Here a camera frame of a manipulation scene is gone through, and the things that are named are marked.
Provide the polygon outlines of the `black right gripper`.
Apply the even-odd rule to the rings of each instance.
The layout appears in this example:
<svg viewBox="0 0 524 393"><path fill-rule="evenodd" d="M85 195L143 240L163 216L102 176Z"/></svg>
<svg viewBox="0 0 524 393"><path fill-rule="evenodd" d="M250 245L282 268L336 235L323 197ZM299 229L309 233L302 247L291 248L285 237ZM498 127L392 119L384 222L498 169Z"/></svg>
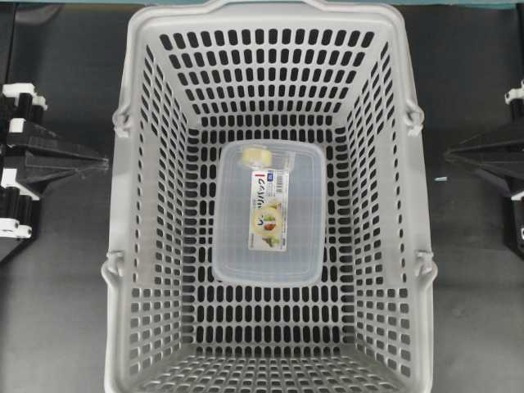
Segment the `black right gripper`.
<svg viewBox="0 0 524 393"><path fill-rule="evenodd" d="M445 159L496 186L512 202L514 238L523 250L523 81L504 95L512 115L510 130L475 135L445 151ZM516 155L459 155L461 153L516 153Z"/></svg>

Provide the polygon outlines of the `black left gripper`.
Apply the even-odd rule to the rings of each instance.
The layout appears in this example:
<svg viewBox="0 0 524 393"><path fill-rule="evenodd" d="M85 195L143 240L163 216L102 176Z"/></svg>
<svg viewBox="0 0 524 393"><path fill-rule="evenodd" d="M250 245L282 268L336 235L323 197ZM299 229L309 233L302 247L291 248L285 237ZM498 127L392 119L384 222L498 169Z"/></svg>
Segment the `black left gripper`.
<svg viewBox="0 0 524 393"><path fill-rule="evenodd" d="M104 155L39 125L46 109L33 84L1 86L2 262L37 238L40 199L49 183L109 169ZM24 157L26 150L73 158Z"/></svg>

